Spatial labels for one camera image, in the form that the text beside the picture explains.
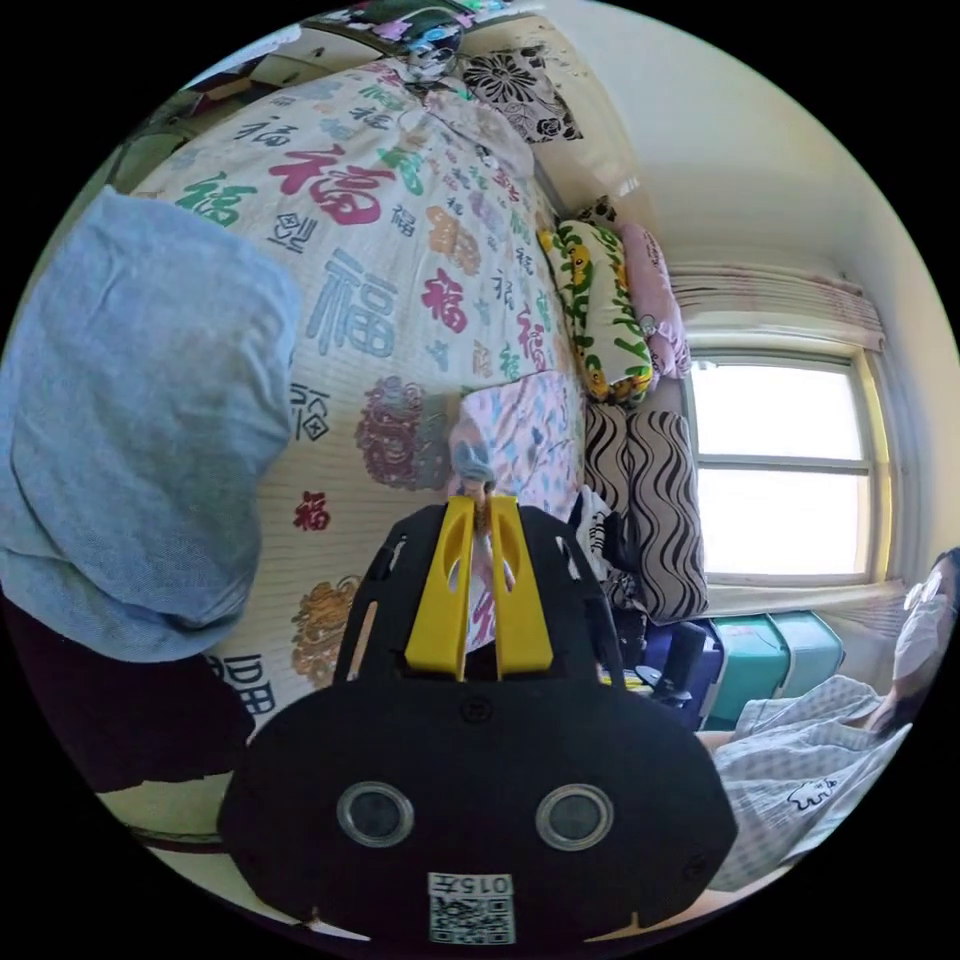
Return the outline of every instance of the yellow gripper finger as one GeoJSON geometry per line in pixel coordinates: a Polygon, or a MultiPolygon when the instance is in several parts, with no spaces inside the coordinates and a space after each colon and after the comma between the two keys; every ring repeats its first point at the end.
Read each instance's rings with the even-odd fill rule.
{"type": "Polygon", "coordinates": [[[463,680],[474,509],[470,497],[451,497],[447,503],[417,618],[407,642],[406,661],[413,670],[463,680]]]}
{"type": "Polygon", "coordinates": [[[493,546],[493,603],[496,610],[497,674],[540,673],[553,663],[553,646],[540,604],[516,497],[489,500],[493,546]],[[513,574],[507,584],[504,563],[513,574]]]}

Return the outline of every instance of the woman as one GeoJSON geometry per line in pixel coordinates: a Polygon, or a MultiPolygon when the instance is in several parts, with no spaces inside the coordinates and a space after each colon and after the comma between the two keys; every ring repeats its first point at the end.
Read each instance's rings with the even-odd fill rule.
{"type": "MultiPolygon", "coordinates": [[[[954,547],[907,598],[885,697],[834,676],[802,697],[749,702],[729,733],[698,734],[713,754],[739,832],[710,888],[649,929],[706,916],[767,886],[849,816],[909,733],[956,625],[958,602],[954,547]]],[[[641,932],[634,924],[599,939],[641,932]]]]}

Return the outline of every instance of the face mask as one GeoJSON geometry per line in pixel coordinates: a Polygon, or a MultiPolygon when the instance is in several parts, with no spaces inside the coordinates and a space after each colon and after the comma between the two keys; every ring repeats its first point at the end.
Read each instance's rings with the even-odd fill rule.
{"type": "Polygon", "coordinates": [[[910,611],[900,631],[893,654],[893,679],[910,676],[940,653],[940,624],[949,601],[941,593],[941,576],[934,572],[907,594],[904,608],[910,611]]]}

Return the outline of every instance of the brown wavy striped cushion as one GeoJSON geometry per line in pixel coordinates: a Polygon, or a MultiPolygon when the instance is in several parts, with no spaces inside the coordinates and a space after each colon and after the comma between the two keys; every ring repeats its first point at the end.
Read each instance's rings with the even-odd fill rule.
{"type": "Polygon", "coordinates": [[[589,404],[585,478],[613,510],[636,524],[640,600],[656,624],[707,608],[697,468],[684,417],[589,404]]]}

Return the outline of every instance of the teal storage box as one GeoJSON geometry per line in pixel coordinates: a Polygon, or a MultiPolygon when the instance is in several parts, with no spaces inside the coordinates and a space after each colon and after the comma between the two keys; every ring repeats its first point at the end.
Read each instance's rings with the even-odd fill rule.
{"type": "Polygon", "coordinates": [[[775,613],[771,619],[790,653],[778,697],[801,697],[840,669],[843,642],[815,613],[775,613]]]}
{"type": "Polygon", "coordinates": [[[732,730],[749,700],[799,697],[843,662],[840,638],[814,613],[717,617],[723,650],[706,730],[732,730]]]}

